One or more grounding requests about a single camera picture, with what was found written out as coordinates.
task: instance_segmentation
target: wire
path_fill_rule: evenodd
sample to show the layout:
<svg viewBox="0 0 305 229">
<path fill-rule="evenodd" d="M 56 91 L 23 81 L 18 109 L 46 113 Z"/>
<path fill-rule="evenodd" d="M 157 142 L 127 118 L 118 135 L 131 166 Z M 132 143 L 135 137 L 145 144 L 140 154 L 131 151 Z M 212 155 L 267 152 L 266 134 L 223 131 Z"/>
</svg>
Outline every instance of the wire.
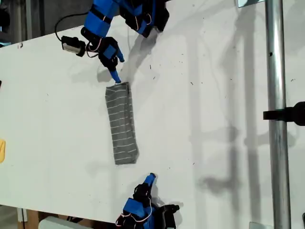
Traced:
<svg viewBox="0 0 305 229">
<path fill-rule="evenodd" d="M 99 43 L 99 45 L 97 46 L 97 48 L 96 48 L 95 50 L 91 50 L 90 45 L 89 45 L 89 46 L 88 46 L 89 50 L 90 50 L 91 52 L 97 51 L 97 50 L 99 49 L 100 45 L 101 45 L 101 42 L 102 42 L 102 38 L 100 38 L 100 43 Z"/>
<path fill-rule="evenodd" d="M 142 222 L 144 222 L 145 220 L 147 220 L 151 215 L 152 215 L 152 212 L 153 212 L 153 210 L 152 210 L 152 200 L 148 197 L 148 199 L 149 199 L 149 205 L 150 205 L 150 207 L 151 207 L 151 212 L 150 212 L 150 214 L 148 215 L 148 217 L 146 217 L 145 219 L 142 219 L 142 220 L 136 220 L 132 215 L 131 215 L 131 217 L 134 219 L 134 221 L 136 221 L 137 223 L 142 223 Z"/>
<path fill-rule="evenodd" d="M 66 19 L 66 18 L 71 18 L 71 17 L 74 17 L 74 16 L 86 15 L 86 14 L 88 14 L 88 13 L 89 13 L 89 11 L 88 11 L 88 12 L 85 12 L 85 13 L 70 14 L 70 15 L 64 16 L 63 18 L 60 18 L 60 19 L 56 22 L 55 28 L 54 28 L 54 30 L 55 30 L 55 35 L 56 35 L 57 39 L 61 42 L 61 39 L 60 39 L 59 36 L 57 35 L 57 26 L 58 26 L 58 24 L 59 24 L 62 20 Z"/>
<path fill-rule="evenodd" d="M 89 45 L 90 45 L 90 42 L 86 45 L 86 53 L 87 53 L 87 56 L 88 56 L 89 58 L 94 58 L 94 57 L 98 56 L 99 54 L 96 54 L 96 55 L 94 55 L 94 56 L 90 56 L 90 55 L 89 55 L 89 53 L 88 53 L 88 47 L 89 47 Z"/>
<path fill-rule="evenodd" d="M 138 19 L 137 19 L 137 17 L 136 17 L 136 16 L 134 16 L 134 17 L 135 17 L 135 22 L 137 23 L 137 30 L 136 30 L 136 31 L 138 31 L 138 30 L 139 30 Z"/>
<path fill-rule="evenodd" d="M 119 221 L 119 218 L 120 217 L 129 217 L 129 216 L 131 216 L 133 219 L 134 219 L 134 221 L 136 221 L 137 223 L 142 223 L 142 222 L 144 222 L 144 221 L 146 221 L 151 215 L 152 215 L 152 213 L 153 213 L 153 208 L 152 208 L 152 200 L 148 197 L 148 199 L 149 199 L 149 206 L 151 207 L 151 212 L 149 213 L 149 215 L 148 215 L 148 217 L 146 217 L 145 219 L 142 219 L 142 220 L 136 220 L 133 216 L 132 216 L 132 214 L 131 213 L 129 213 L 129 215 L 124 215 L 124 214 L 120 214 L 119 215 L 119 217 L 117 218 L 117 220 L 116 220 L 116 222 L 115 222 L 115 225 L 117 226 L 117 227 L 121 227 L 122 225 L 119 225 L 118 224 L 118 221 Z"/>
<path fill-rule="evenodd" d="M 150 14 L 148 13 L 147 15 L 149 16 L 149 18 L 150 18 L 150 20 L 151 20 L 151 22 L 152 22 L 152 17 L 150 16 Z"/>
</svg>

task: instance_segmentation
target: white wire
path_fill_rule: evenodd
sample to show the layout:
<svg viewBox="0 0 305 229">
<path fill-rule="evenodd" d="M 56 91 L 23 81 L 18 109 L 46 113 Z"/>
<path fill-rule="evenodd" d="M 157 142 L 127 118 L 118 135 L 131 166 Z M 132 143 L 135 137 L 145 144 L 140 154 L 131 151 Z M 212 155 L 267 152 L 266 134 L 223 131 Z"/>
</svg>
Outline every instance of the white wire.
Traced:
<svg viewBox="0 0 305 229">
<path fill-rule="evenodd" d="M 90 44 L 90 43 L 88 43 L 88 44 L 86 45 L 86 53 L 87 53 L 87 56 L 90 57 L 90 58 L 94 58 L 94 57 L 98 56 L 99 54 L 96 54 L 96 55 L 94 55 L 94 56 L 90 56 L 90 55 L 89 55 L 89 53 L 88 53 L 88 46 L 89 46 L 89 44 Z"/>
<path fill-rule="evenodd" d="M 121 216 L 122 216 L 123 218 L 124 218 L 124 217 L 129 217 L 130 215 L 131 215 L 131 213 L 129 213 L 127 216 L 124 215 L 124 214 L 122 213 L 122 214 L 118 217 L 118 219 L 116 220 L 115 225 L 116 225 L 117 227 L 121 227 L 122 225 L 117 224 L 119 218 L 120 218 Z"/>
<path fill-rule="evenodd" d="M 147 15 L 149 16 L 149 18 L 151 19 L 151 22 L 152 22 L 152 17 L 150 16 L 150 14 L 148 13 Z M 146 24 L 146 25 L 150 25 L 150 24 L 151 24 L 151 22 L 150 22 L 150 23 L 148 23 L 148 24 Z"/>
<path fill-rule="evenodd" d="M 135 22 L 137 23 L 137 30 L 136 30 L 136 31 L 138 31 L 138 30 L 139 30 L 138 19 L 137 19 L 137 17 L 136 17 L 136 16 L 134 16 L 134 17 L 135 17 Z"/>
<path fill-rule="evenodd" d="M 151 212 L 150 212 L 150 214 L 148 215 L 148 217 L 146 217 L 145 219 L 142 219 L 142 220 L 136 220 L 132 215 L 131 215 L 131 217 L 134 219 L 134 221 L 136 221 L 137 223 L 142 223 L 142 222 L 144 222 L 145 220 L 147 220 L 151 215 L 152 215 L 152 212 L 153 212 L 153 210 L 152 210 L 152 200 L 148 197 L 148 199 L 149 199 L 149 205 L 150 205 L 150 207 L 151 207 Z"/>
<path fill-rule="evenodd" d="M 88 46 L 88 47 L 89 47 L 89 50 L 90 50 L 91 52 L 97 51 L 97 50 L 99 49 L 100 45 L 101 45 L 101 42 L 102 42 L 102 38 L 100 39 L 99 45 L 97 46 L 97 48 L 96 48 L 95 50 L 91 50 L 90 45 L 89 45 L 89 46 Z"/>
</svg>

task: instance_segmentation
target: black clamp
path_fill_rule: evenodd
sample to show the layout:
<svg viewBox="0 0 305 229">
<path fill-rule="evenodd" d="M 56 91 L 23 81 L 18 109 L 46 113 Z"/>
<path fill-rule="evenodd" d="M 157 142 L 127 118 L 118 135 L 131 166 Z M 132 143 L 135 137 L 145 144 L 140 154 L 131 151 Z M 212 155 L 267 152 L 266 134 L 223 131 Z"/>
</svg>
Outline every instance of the black clamp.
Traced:
<svg viewBox="0 0 305 229">
<path fill-rule="evenodd" d="M 152 196 L 147 183 L 140 184 L 134 189 L 133 199 L 143 203 L 144 207 L 149 207 L 149 199 L 152 199 Z"/>
<path fill-rule="evenodd" d="M 295 122 L 299 126 L 305 126 L 305 102 L 281 110 L 264 111 L 264 120 Z"/>
</svg>

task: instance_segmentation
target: blue robot finger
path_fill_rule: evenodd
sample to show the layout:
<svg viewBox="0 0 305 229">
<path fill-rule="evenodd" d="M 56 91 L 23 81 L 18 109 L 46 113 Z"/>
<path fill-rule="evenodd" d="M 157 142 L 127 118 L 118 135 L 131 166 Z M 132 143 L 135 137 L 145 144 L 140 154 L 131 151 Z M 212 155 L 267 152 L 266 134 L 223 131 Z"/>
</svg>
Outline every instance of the blue robot finger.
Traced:
<svg viewBox="0 0 305 229">
<path fill-rule="evenodd" d="M 117 56 L 120 60 L 120 62 L 124 62 L 124 56 L 123 56 L 123 53 L 121 52 L 120 48 L 118 47 L 118 53 L 117 53 Z"/>
<path fill-rule="evenodd" d="M 114 79 L 114 81 L 115 81 L 116 83 L 121 83 L 121 80 L 120 80 L 120 78 L 119 78 L 118 72 L 117 72 L 116 70 L 114 70 L 114 71 L 109 71 L 109 72 L 110 72 L 111 77 Z"/>
</svg>

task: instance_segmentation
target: gray striped fabric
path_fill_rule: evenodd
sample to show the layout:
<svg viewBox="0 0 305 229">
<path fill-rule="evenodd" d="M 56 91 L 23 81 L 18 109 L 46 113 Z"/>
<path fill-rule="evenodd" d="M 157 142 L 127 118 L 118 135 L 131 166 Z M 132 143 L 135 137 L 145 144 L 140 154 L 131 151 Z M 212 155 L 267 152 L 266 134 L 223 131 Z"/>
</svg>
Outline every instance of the gray striped fabric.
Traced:
<svg viewBox="0 0 305 229">
<path fill-rule="evenodd" d="M 115 164 L 134 164 L 139 152 L 135 140 L 132 92 L 129 83 L 107 87 L 105 97 Z"/>
</svg>

